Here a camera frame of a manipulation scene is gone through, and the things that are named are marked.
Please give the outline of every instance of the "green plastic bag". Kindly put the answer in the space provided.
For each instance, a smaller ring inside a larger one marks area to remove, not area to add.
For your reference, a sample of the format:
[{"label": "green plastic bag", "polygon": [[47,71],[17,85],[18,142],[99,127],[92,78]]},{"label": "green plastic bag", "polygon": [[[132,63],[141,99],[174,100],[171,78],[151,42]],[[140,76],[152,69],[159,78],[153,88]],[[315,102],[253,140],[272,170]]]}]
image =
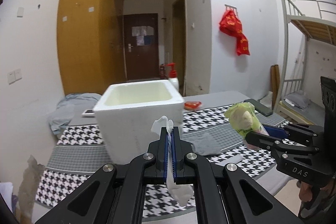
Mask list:
[{"label": "green plastic bag", "polygon": [[251,131],[268,135],[254,113],[254,105],[249,102],[234,104],[224,113],[224,116],[229,119],[232,128],[244,139]]}]

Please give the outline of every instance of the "human hand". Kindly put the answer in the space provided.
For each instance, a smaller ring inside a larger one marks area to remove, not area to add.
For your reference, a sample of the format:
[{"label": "human hand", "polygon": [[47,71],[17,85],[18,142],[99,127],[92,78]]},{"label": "human hand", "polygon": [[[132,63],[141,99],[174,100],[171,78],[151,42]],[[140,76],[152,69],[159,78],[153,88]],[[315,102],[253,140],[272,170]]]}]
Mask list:
[{"label": "human hand", "polygon": [[[336,189],[334,185],[334,179],[330,180],[327,186],[321,188],[321,190],[326,191],[328,196],[336,194]],[[305,182],[301,182],[301,187],[300,187],[300,193],[299,193],[299,198],[303,202],[309,202],[313,198],[313,194],[311,192],[312,185],[309,185]]]}]

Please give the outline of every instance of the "light blue blanket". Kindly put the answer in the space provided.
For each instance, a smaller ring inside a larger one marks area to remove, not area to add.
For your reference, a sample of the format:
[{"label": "light blue blanket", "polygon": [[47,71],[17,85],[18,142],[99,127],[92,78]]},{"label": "light blue blanket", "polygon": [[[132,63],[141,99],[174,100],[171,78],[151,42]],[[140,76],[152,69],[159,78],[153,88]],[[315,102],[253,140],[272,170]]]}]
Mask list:
[{"label": "light blue blanket", "polygon": [[67,127],[74,117],[76,106],[85,105],[86,109],[91,109],[100,97],[97,93],[75,93],[65,96],[48,118],[52,132],[57,135]]}]

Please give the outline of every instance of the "brown door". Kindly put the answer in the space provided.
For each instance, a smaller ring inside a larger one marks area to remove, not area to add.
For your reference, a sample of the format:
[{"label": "brown door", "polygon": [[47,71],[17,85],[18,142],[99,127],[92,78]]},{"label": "brown door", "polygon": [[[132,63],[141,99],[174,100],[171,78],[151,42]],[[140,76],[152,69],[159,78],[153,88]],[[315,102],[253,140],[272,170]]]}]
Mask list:
[{"label": "brown door", "polygon": [[125,15],[124,36],[128,80],[159,77],[158,14]]},{"label": "brown door", "polygon": [[58,63],[65,94],[102,94],[125,81],[122,0],[59,0]]},{"label": "brown door", "polygon": [[177,71],[181,94],[184,94],[185,53],[185,0],[177,0],[173,4],[173,62],[175,63],[175,70]]}]

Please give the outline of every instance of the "white foam container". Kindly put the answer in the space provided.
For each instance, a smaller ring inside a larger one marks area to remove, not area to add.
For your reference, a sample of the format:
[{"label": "white foam container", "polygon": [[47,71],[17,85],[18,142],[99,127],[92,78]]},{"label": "white foam container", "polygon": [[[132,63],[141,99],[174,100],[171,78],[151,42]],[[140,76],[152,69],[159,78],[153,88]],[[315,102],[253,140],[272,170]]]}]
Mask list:
[{"label": "white foam container", "polygon": [[168,80],[111,85],[94,107],[106,150],[115,164],[147,152],[159,136],[153,122],[167,116],[182,128],[184,100]]}]

